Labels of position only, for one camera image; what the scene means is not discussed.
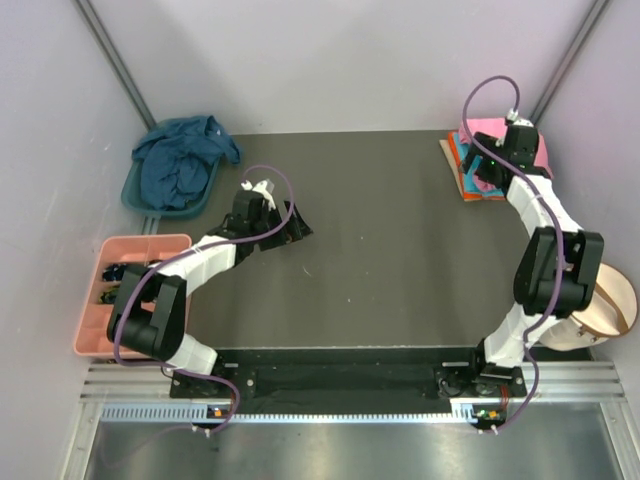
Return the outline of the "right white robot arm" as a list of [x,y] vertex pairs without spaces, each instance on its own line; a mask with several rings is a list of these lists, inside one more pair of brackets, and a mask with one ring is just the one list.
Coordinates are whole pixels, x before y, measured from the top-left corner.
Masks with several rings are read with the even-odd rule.
[[466,372],[469,388],[481,396],[498,389],[544,333],[585,310],[596,286],[604,239],[566,212],[548,171],[534,163],[538,147],[534,126],[510,123],[501,138],[473,134],[463,161],[465,169],[479,163],[478,177],[502,191],[529,237],[513,280],[514,305]]

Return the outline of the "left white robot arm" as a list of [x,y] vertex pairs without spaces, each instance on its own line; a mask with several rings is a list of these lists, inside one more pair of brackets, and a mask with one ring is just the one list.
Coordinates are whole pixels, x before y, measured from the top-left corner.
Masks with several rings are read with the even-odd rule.
[[149,266],[128,266],[106,328],[115,349],[125,347],[174,369],[191,372],[205,396],[226,387],[217,352],[186,333],[187,300],[214,276],[233,269],[255,248],[282,247],[311,235],[295,204],[285,214],[265,193],[240,190],[222,223],[192,247]]

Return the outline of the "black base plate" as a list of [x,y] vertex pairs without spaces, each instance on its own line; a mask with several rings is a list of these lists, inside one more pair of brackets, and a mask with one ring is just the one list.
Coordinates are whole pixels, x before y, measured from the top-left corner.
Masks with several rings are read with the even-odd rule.
[[284,393],[384,392],[422,398],[523,398],[522,369],[475,347],[224,349],[211,370],[245,400]]

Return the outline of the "folded beige t shirt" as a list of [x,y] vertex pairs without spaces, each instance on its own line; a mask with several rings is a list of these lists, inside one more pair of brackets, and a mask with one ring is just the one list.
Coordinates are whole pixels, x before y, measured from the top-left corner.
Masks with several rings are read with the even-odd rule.
[[439,145],[451,169],[457,190],[463,201],[465,202],[480,201],[480,200],[504,201],[504,196],[502,194],[476,193],[476,192],[467,191],[464,187],[463,174],[458,170],[459,165],[456,162],[456,156],[454,155],[449,142],[447,140],[440,140]]

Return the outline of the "folded orange t shirt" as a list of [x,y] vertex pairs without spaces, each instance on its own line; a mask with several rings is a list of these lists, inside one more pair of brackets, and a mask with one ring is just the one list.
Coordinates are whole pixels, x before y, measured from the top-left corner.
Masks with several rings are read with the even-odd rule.
[[458,132],[449,132],[447,140],[442,144],[442,147],[464,201],[504,199],[504,194],[501,190],[488,187],[476,178],[475,173],[480,165],[480,156],[474,159],[467,172],[464,171],[462,163],[468,153],[469,145],[460,141]]

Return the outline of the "dark patterned item front left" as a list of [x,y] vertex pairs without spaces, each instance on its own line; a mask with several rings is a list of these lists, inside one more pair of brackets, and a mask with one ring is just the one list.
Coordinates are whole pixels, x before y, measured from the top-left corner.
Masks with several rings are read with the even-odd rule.
[[119,286],[113,285],[105,289],[99,296],[98,303],[103,305],[113,305],[119,293]]

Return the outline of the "folded turquoise t shirt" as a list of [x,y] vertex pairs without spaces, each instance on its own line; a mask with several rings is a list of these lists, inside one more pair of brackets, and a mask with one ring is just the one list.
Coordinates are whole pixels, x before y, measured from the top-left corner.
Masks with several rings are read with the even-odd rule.
[[480,166],[480,162],[482,160],[482,158],[479,156],[475,159],[471,169],[469,170],[468,173],[463,173],[460,169],[460,165],[461,165],[461,158],[460,156],[464,156],[463,153],[463,149],[461,148],[462,144],[466,144],[466,143],[462,143],[460,141],[459,135],[454,132],[450,135],[449,138],[449,144],[450,147],[454,153],[454,155],[456,156],[456,162],[458,163],[459,167],[458,170],[463,174],[463,180],[464,180],[464,187],[467,191],[469,192],[476,192],[476,193],[492,193],[492,194],[502,194],[504,196],[504,194],[502,193],[501,190],[495,188],[495,187],[491,187],[488,183],[481,181],[477,175],[476,175],[476,170],[477,168]]

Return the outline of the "pink compartment tray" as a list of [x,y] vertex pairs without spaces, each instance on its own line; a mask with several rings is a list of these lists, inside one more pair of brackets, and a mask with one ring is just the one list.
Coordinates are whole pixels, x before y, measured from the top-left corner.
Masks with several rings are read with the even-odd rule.
[[112,359],[113,344],[107,339],[113,305],[98,303],[100,294],[120,282],[104,282],[102,271],[111,264],[124,263],[150,265],[168,259],[192,245],[186,234],[118,236],[108,238],[102,245],[84,311],[74,340],[74,351],[79,356]]

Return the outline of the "pink t shirt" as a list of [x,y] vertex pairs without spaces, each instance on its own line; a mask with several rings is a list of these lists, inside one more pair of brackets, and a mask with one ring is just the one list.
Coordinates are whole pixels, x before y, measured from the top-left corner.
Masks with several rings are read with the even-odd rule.
[[[469,119],[468,123],[472,134],[481,132],[493,137],[501,137],[507,130],[504,119],[502,117]],[[463,126],[459,127],[458,133],[460,141],[462,143],[471,144],[471,140],[466,134]],[[542,133],[539,134],[539,147],[535,157],[534,165],[544,168],[548,173],[548,176],[550,178],[553,177],[553,172],[549,165],[547,146]]]

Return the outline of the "dark patterned item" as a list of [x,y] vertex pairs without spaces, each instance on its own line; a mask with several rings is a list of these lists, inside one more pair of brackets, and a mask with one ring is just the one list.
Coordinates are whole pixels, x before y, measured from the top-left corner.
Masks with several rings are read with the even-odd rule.
[[102,271],[102,280],[104,282],[120,282],[127,269],[127,265],[124,263],[114,263],[108,265]]
[[105,289],[99,296],[98,303],[103,305],[113,305],[119,293],[119,286],[113,285]]

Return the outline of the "dark patterned item back left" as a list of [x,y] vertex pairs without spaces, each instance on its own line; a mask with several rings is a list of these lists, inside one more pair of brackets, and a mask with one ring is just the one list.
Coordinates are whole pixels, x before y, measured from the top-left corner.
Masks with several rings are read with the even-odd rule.
[[104,282],[120,282],[127,269],[127,265],[124,263],[114,263],[108,265],[102,271],[102,280]]

